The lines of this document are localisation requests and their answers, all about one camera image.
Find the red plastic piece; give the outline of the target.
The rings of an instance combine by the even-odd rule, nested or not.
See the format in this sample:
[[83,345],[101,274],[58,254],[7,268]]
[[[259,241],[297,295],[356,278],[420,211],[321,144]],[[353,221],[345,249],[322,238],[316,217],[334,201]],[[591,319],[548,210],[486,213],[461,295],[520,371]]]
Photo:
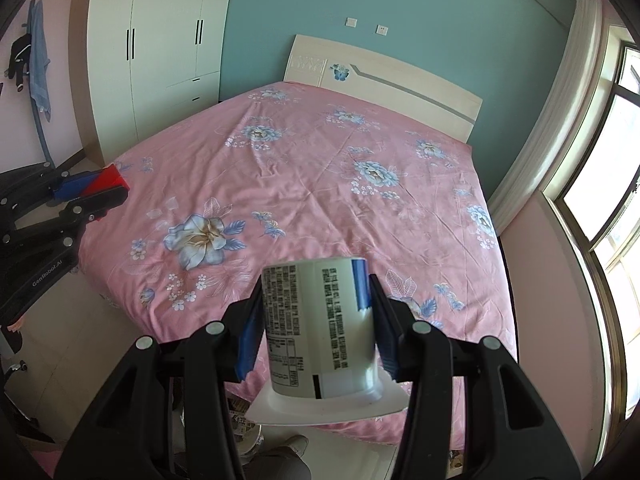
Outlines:
[[111,209],[125,203],[129,190],[130,187],[120,173],[119,166],[114,162],[114,164],[103,168],[81,192],[80,196],[85,198],[102,193],[107,194],[108,201],[106,206],[96,213],[96,219],[102,219]]

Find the white curtain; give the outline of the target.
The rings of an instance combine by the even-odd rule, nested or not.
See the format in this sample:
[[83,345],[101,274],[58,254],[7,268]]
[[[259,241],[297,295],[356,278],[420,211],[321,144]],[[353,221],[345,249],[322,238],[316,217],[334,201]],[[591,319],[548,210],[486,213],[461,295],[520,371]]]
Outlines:
[[489,199],[502,233],[544,180],[575,125],[596,71],[603,32],[602,0],[576,0],[563,57],[546,102],[518,157]]

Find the black hanging garment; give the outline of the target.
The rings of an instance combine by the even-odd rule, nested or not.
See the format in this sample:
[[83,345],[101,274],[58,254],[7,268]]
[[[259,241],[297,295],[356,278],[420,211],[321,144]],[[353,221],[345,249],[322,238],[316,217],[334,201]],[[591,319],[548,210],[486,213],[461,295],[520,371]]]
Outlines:
[[24,34],[20,38],[17,38],[11,46],[6,76],[15,82],[17,92],[22,92],[24,89],[24,78],[28,74],[31,50],[31,34]]

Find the pink floral bed cover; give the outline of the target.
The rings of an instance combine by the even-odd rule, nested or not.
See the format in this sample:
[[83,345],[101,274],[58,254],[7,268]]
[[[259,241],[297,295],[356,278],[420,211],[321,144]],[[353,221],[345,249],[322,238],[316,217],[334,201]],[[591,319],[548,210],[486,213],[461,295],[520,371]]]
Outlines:
[[386,108],[277,82],[116,160],[125,203],[90,223],[79,266],[158,341],[248,297],[265,266],[362,257],[447,336],[516,350],[508,279],[468,144]]

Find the cream wardrobe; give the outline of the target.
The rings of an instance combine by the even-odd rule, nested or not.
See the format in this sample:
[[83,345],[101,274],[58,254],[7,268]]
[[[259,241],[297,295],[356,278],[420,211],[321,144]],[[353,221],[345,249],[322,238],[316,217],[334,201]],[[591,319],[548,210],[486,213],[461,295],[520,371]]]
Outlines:
[[217,104],[229,0],[88,0],[100,162]]

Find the white trash bin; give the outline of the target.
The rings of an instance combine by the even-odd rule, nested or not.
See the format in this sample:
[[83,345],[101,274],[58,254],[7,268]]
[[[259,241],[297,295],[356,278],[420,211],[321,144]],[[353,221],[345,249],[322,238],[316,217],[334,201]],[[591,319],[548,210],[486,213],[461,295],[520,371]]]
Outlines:
[[247,400],[228,393],[227,405],[236,450],[241,464],[245,465],[260,451],[264,444],[265,437],[262,425],[247,418],[246,412],[250,407]]

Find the white yogurt cup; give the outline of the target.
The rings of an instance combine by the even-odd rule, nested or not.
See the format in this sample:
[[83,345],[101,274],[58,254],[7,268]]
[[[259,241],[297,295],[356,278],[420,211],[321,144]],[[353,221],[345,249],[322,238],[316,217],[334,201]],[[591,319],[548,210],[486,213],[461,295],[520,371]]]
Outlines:
[[378,364],[366,259],[262,270],[269,378],[247,416],[264,426],[321,426],[395,414],[409,397]]

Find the cream wooden headboard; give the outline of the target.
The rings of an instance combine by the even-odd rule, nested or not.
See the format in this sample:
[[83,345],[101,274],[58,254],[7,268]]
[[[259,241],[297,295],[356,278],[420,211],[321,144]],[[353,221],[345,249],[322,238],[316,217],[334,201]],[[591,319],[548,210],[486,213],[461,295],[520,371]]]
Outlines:
[[422,68],[337,41],[297,35],[283,79],[351,96],[468,142],[483,100]]

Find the blue hanging towel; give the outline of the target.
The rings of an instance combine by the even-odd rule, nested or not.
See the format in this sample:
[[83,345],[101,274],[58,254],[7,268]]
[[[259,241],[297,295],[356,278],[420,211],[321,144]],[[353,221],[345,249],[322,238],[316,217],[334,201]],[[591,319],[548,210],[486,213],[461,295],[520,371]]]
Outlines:
[[44,33],[43,0],[30,0],[27,32],[32,40],[29,55],[29,94],[38,112],[50,122],[51,103],[47,81],[50,58]]

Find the window with frame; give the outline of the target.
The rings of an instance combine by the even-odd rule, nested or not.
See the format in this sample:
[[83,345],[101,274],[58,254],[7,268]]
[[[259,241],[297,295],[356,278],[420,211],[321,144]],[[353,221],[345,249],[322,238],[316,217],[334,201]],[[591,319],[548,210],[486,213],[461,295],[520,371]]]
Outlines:
[[639,402],[639,46],[620,26],[546,194],[585,272],[605,403],[628,418]]

